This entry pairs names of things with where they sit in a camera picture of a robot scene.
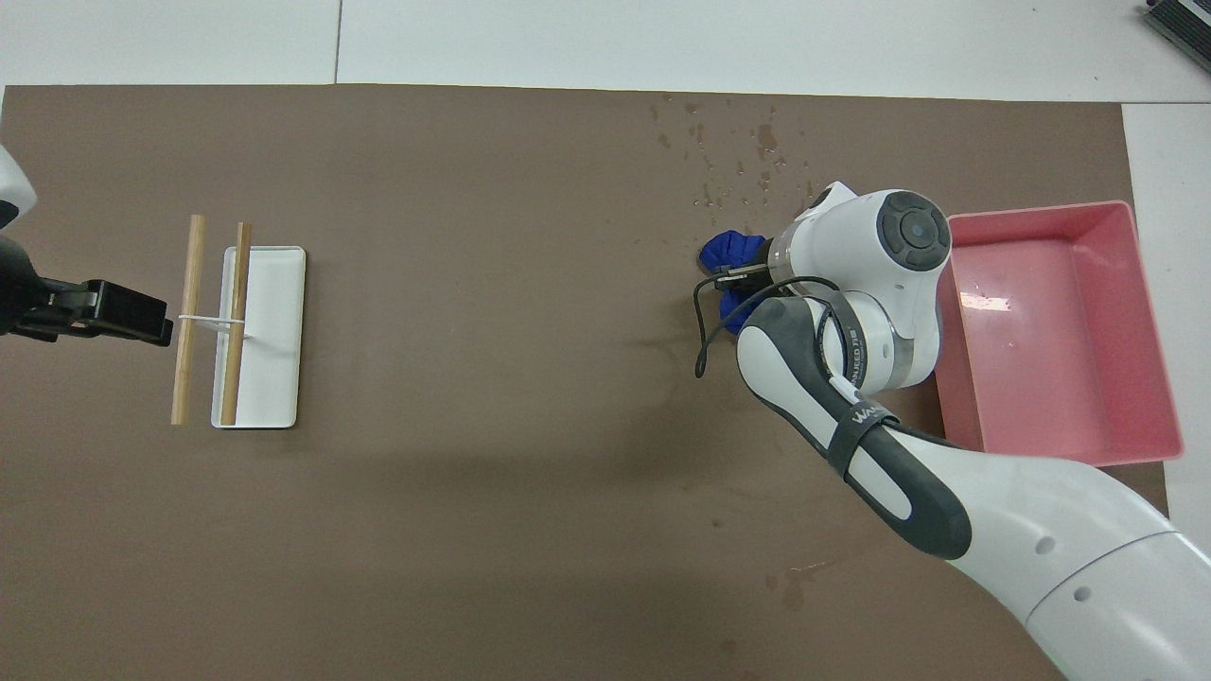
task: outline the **blue towel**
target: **blue towel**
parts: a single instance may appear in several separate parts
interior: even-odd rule
[[[748,264],[757,257],[757,251],[764,242],[764,236],[748,236],[729,229],[707,241],[706,246],[702,246],[702,252],[698,254],[698,259],[706,267],[707,271],[712,273],[721,267],[737,268]],[[719,319],[731,314],[748,296],[748,292],[724,291],[723,298],[719,299]],[[750,305],[748,309],[733,317],[728,322],[728,331],[740,333],[740,327],[745,325],[745,320],[756,307],[756,304]]]

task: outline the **pink tray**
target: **pink tray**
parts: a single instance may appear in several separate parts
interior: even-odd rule
[[[1094,465],[1182,440],[1123,201],[949,219],[937,391],[963,447]]]

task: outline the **wooden stick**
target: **wooden stick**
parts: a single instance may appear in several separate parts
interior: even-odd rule
[[[189,218],[189,248],[185,251],[185,290],[180,294],[180,314],[197,314],[197,286],[202,280],[202,242],[206,218]],[[172,379],[173,425],[184,425],[189,412],[189,382],[194,376],[194,320],[177,322],[177,371]]]
[[[235,281],[231,284],[231,332],[228,334],[226,365],[223,370],[223,408],[219,425],[235,425],[240,399],[240,360],[243,357],[243,314],[248,304],[248,258],[252,254],[252,225],[241,222],[235,248]]]

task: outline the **white floor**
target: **white floor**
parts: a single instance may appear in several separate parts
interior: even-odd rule
[[[1173,520],[1211,549],[1211,74],[1142,0],[4,0],[5,84],[413,82],[1123,102],[1187,454]]]

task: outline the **brown mat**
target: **brown mat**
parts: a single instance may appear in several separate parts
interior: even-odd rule
[[[0,338],[0,675],[1058,679],[740,383],[690,286],[832,179],[1131,198],[1117,105],[458,87],[10,87],[44,276],[202,310],[309,252],[298,427],[173,430],[173,351]],[[937,430],[931,385],[885,402]],[[1135,469],[1160,497],[1159,467]]]

